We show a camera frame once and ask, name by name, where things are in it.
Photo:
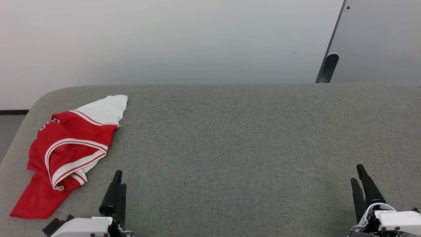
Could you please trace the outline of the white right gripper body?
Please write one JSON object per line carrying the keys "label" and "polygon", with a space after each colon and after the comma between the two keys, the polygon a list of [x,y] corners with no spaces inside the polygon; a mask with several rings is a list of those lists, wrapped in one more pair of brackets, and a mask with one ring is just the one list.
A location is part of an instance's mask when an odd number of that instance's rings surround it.
{"label": "white right gripper body", "polygon": [[359,223],[354,225],[349,237],[419,237],[421,215],[417,209],[396,211],[385,203],[368,206]]}

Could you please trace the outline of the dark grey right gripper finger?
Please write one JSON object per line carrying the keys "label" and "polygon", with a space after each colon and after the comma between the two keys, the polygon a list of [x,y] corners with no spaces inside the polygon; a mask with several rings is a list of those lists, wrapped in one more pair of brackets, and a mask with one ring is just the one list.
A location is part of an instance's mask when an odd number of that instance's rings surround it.
{"label": "dark grey right gripper finger", "polygon": [[366,211],[366,204],[365,204],[362,189],[356,178],[351,179],[351,186],[352,186],[352,198],[354,202],[356,219],[357,219],[357,223],[359,223],[364,215],[364,212]]}
{"label": "dark grey right gripper finger", "polygon": [[374,203],[386,204],[385,198],[379,191],[373,179],[368,175],[366,169],[362,164],[357,165],[357,172],[364,190],[364,201],[366,206],[368,207]]}

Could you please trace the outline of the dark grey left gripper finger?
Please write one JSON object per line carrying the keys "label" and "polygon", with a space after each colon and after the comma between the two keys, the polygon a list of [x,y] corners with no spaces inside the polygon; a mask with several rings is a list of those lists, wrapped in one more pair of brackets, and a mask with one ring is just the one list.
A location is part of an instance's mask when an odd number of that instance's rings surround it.
{"label": "dark grey left gripper finger", "polygon": [[116,216],[121,227],[125,226],[125,212],[126,212],[126,184],[117,184],[117,202],[116,202]]}
{"label": "dark grey left gripper finger", "polygon": [[116,171],[99,207],[101,215],[112,216],[117,211],[121,181],[122,171]]}

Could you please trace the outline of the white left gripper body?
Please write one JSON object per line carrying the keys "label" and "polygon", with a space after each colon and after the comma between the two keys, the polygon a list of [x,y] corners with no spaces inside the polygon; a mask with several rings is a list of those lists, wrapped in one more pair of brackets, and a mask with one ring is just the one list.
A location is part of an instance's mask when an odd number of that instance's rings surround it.
{"label": "white left gripper body", "polygon": [[58,218],[49,223],[50,237],[134,237],[132,231],[125,230],[123,223],[113,217]]}

